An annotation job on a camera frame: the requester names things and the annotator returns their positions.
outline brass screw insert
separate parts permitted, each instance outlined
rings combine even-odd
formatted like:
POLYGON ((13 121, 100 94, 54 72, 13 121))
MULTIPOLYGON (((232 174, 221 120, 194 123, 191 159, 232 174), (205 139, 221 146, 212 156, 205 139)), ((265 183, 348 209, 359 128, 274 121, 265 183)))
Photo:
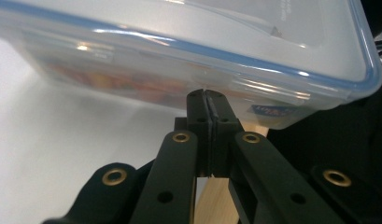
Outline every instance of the brass screw insert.
POLYGON ((173 140, 179 143, 188 142, 190 138, 191 137, 187 133, 176 133, 173 136, 173 140))
POLYGON ((342 172, 339 172, 337 170, 326 170, 322 174, 328 182, 336 186, 344 188, 351 186, 351 179, 342 172))
POLYGON ((125 170, 114 168, 107 171, 103 176, 103 183, 107 186, 115 186, 123 182, 127 177, 125 170))
POLYGON ((260 137, 253 133, 246 133, 243 135, 243 140, 248 143, 259 143, 261 141, 260 137))

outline white background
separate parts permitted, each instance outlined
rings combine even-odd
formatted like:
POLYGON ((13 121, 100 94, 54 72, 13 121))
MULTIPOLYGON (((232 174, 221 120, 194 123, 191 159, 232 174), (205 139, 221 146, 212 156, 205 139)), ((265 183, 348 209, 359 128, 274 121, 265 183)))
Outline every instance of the white background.
POLYGON ((0 224, 64 215, 95 170, 153 160, 185 111, 51 86, 0 39, 0 224))

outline colorful label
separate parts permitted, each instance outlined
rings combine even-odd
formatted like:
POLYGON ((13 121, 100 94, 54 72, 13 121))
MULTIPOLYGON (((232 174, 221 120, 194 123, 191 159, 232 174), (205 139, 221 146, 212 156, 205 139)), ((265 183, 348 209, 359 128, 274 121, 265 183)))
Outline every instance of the colorful label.
POLYGON ((248 112, 269 117, 285 117, 295 111, 295 107, 288 106, 252 105, 248 112))

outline wooden block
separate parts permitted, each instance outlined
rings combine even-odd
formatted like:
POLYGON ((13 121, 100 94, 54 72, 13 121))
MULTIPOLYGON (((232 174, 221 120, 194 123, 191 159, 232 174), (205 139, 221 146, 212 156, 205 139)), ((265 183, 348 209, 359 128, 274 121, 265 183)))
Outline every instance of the wooden block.
MULTIPOLYGON (((248 132, 267 135, 268 128, 242 122, 248 132)), ((196 205, 195 224, 237 224, 239 216, 228 189, 228 178, 209 178, 196 205)))

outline plastic container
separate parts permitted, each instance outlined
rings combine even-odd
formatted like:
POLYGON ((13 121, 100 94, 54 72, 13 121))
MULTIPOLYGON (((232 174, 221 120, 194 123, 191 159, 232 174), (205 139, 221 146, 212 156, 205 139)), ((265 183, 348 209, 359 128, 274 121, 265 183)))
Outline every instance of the plastic container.
POLYGON ((221 91, 275 129, 382 82, 359 0, 0 1, 0 36, 50 79, 175 107, 221 91))

